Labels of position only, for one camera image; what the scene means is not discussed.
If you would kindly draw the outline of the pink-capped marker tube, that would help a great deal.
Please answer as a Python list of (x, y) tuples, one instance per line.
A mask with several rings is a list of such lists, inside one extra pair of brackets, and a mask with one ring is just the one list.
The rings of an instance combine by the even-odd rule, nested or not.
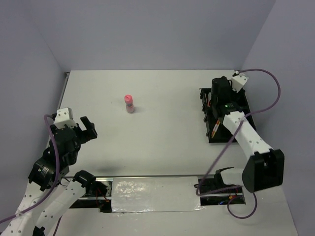
[(125, 95), (124, 101), (126, 104), (126, 111), (128, 113), (133, 113), (134, 112), (134, 105), (133, 105), (133, 98), (131, 95)]

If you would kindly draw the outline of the orange-capped clear highlighter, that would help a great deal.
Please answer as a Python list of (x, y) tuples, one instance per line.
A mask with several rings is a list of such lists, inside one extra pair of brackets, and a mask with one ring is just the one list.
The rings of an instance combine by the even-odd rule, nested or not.
[(208, 102), (207, 102), (207, 106), (211, 107), (211, 93), (208, 93)]

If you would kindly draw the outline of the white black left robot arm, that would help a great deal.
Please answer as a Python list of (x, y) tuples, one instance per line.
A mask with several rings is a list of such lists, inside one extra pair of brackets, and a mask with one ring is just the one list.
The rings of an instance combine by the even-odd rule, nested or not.
[(97, 138), (95, 125), (87, 117), (81, 117), (82, 130), (70, 115), (45, 115), (54, 123), (48, 125), (50, 141), (42, 157), (33, 165), (29, 184), (14, 215), (1, 220), (8, 222), (2, 236), (47, 236), (57, 230), (62, 216), (81, 197), (95, 195), (107, 201), (110, 185), (97, 181), (91, 173), (78, 171), (63, 192), (51, 203), (49, 197), (69, 172), (69, 166), (77, 161), (82, 144)]

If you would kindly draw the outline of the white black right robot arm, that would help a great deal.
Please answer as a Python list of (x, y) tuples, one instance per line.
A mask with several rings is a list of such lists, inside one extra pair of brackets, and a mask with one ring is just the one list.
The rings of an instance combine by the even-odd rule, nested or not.
[(226, 77), (214, 78), (211, 87), (211, 108), (214, 117), (232, 134), (242, 148), (247, 163), (243, 168), (227, 168), (216, 173), (214, 187), (219, 192), (239, 185), (250, 193), (280, 186), (284, 177), (284, 153), (273, 149), (251, 126), (235, 100), (231, 82)]

